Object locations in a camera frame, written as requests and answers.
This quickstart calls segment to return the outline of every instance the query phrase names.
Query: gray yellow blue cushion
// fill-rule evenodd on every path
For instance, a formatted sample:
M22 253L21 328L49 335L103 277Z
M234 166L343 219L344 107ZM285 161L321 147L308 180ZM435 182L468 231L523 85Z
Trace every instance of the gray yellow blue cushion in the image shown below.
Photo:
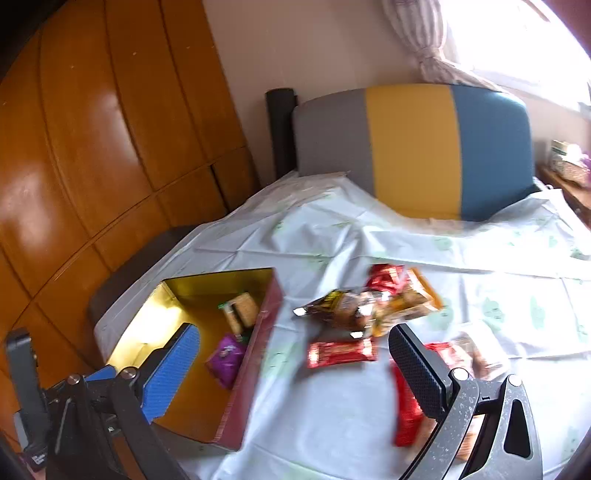
M397 212L486 220L531 193L525 105L458 85L391 85L310 100L294 112L302 175L347 171Z

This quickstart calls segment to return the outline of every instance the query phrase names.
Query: curtain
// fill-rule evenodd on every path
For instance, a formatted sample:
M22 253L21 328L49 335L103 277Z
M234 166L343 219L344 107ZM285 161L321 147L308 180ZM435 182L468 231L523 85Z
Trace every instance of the curtain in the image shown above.
M421 75L429 83L452 83L502 89L445 58L447 23L441 0L382 0L384 11L400 40L416 56Z

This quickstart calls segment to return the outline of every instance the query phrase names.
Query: white tablecloth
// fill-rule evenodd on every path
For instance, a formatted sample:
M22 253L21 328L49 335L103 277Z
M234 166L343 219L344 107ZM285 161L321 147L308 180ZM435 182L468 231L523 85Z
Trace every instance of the white tablecloth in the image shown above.
M390 480L407 464L405 449L392 446L397 400L386 338L377 362L311 372L306 347L318 327L292 309L363 285L371 264L416 265L446 308L409 325L423 342L451 339L466 322L493 331L524 379L550 479L591 425L590 256L591 233L559 190L469 223L402 217L339 174L288 178L196 228L107 311L95 336L109 358L164 278L274 267L286 297L243 449L228 454L155 428L201 480Z

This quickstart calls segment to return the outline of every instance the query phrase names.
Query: robotic arm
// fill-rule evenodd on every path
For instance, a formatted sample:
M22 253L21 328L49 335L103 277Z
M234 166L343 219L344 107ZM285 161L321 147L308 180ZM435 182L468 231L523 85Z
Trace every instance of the robotic arm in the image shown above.
M147 480L187 480L150 422L166 411L198 349L197 329L185 323L139 368L115 375L106 366L89 377L73 374L42 390L30 336L25 330L11 332L7 354L21 405L15 424L25 460L34 471L45 468L47 480L126 480L112 443L123 434ZM479 414L485 420L461 478L542 478L530 404L516 375L487 382L462 368L450 371L406 324L390 332L389 350L424 414L437 420L402 480L443 479L472 417ZM163 387L171 383L176 387Z

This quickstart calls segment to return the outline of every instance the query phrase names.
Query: purple snack package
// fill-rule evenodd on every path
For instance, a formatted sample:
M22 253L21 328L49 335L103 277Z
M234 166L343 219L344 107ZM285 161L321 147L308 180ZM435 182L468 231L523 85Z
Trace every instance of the purple snack package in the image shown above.
M238 342L234 335L228 333L205 362L209 371L223 387L231 390L234 386L234 380L236 380L240 365L242 365L247 347L247 345Z

